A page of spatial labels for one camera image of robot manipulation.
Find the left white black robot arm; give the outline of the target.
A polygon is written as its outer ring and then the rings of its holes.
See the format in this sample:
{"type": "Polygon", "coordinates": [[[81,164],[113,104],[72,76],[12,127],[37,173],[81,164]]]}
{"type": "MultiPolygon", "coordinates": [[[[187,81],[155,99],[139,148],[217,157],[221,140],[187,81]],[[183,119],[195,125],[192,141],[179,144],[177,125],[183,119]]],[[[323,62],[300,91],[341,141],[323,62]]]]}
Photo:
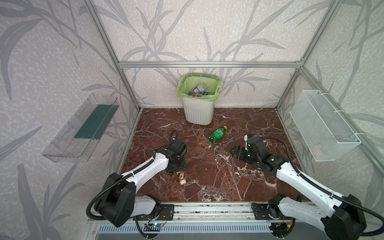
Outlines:
{"type": "Polygon", "coordinates": [[[156,215],[160,201],[150,196],[137,196],[137,192],[161,171],[173,174],[185,169],[183,155],[156,153],[131,171],[109,175],[102,190],[88,204],[86,215],[96,221],[107,220],[117,228],[133,217],[156,215]]]}

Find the water bottle blue label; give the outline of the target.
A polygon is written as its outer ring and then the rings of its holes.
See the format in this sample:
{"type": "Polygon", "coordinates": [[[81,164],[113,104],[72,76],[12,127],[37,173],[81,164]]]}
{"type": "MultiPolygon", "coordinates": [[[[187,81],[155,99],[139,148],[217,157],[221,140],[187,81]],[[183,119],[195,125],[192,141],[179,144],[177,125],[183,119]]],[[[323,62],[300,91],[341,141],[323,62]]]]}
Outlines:
{"type": "Polygon", "coordinates": [[[207,88],[207,85],[205,83],[200,83],[198,84],[193,90],[193,94],[201,94],[204,93],[207,88]]]}

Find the white ribbed trash bin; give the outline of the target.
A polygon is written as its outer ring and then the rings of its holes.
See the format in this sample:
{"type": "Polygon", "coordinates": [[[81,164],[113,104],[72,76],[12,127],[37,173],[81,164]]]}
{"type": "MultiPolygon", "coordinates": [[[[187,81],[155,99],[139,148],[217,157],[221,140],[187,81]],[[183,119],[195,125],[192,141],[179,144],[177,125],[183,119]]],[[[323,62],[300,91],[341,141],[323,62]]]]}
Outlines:
{"type": "Polygon", "coordinates": [[[186,120],[191,124],[209,125],[214,116],[215,104],[199,98],[182,98],[186,120]]]}

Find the clear acrylic wall shelf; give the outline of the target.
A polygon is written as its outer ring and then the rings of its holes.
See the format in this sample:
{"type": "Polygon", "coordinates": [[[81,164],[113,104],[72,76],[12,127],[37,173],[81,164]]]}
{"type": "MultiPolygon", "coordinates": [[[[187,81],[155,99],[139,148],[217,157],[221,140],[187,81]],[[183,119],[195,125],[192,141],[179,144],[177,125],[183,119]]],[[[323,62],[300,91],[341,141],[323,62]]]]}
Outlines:
{"type": "Polygon", "coordinates": [[[42,156],[54,163],[86,163],[119,106],[117,97],[90,94],[42,156]]]}

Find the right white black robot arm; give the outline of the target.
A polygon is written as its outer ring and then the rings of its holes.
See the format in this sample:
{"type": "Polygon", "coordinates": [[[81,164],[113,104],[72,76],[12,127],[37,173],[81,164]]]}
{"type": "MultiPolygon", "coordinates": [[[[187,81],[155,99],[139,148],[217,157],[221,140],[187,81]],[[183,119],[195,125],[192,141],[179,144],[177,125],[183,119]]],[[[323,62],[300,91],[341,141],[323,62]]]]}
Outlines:
{"type": "Polygon", "coordinates": [[[257,165],[264,173],[271,174],[287,183],[308,198],[313,205],[307,205],[300,200],[293,200],[283,194],[276,195],[261,210],[257,204],[252,204],[256,215],[268,213],[269,217],[279,220],[288,217],[300,220],[326,233],[331,240],[357,240],[359,237],[373,237],[383,234],[384,228],[366,232],[365,214],[380,221],[380,214],[362,206],[359,199],[353,195],[347,197],[321,185],[300,171],[291,157],[272,154],[264,142],[264,137],[246,135],[245,146],[235,146],[230,153],[250,165],[257,165]]]}

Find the green plastic bin liner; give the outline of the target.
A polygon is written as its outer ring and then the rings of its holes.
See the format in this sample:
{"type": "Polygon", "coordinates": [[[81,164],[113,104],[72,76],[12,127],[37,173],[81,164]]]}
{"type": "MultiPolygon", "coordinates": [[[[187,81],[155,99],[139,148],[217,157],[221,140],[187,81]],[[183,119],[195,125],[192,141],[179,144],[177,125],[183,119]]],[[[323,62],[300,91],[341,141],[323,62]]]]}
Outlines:
{"type": "Polygon", "coordinates": [[[179,80],[176,95],[182,99],[215,102],[222,88],[223,82],[216,75],[188,73],[179,80]]]}

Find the green soda bottle yellow cap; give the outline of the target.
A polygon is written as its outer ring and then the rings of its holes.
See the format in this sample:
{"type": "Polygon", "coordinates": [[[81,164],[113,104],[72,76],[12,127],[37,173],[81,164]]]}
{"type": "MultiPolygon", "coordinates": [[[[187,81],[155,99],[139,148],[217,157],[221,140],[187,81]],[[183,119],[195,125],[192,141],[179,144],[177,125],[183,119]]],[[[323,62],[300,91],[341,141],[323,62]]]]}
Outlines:
{"type": "Polygon", "coordinates": [[[226,126],[223,126],[216,131],[214,131],[210,136],[209,136],[209,142],[213,145],[215,145],[220,139],[223,138],[225,135],[225,132],[228,128],[226,126]]]}

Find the brown coffee bottle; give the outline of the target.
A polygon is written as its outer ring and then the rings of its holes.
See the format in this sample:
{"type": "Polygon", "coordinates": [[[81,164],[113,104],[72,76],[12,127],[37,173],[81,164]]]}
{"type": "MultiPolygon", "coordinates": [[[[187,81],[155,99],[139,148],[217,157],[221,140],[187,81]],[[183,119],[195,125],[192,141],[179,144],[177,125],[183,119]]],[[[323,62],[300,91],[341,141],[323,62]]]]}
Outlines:
{"type": "Polygon", "coordinates": [[[185,171],[181,171],[179,174],[180,185],[184,186],[187,183],[185,171]]]}

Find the aluminium frame crossbar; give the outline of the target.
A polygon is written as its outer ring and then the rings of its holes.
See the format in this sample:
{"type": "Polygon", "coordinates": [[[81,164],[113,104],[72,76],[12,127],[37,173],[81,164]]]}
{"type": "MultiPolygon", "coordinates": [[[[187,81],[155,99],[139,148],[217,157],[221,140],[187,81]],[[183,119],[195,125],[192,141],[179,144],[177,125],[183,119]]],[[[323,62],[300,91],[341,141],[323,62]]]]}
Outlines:
{"type": "Polygon", "coordinates": [[[128,68],[299,68],[295,61],[255,61],[255,62],[207,62],[207,61],[121,61],[122,69],[128,68]]]}

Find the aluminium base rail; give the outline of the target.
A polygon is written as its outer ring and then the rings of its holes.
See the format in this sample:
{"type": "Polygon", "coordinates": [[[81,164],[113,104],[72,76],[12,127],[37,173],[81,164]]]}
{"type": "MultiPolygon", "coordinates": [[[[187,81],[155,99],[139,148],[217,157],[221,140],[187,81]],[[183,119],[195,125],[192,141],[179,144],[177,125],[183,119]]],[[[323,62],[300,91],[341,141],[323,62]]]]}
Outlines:
{"type": "Polygon", "coordinates": [[[273,219],[268,215],[267,202],[258,202],[259,211],[252,209],[251,202],[185,202],[155,205],[155,217],[136,216],[138,221],[157,219],[171,223],[224,223],[224,222],[287,222],[288,217],[273,219]]]}

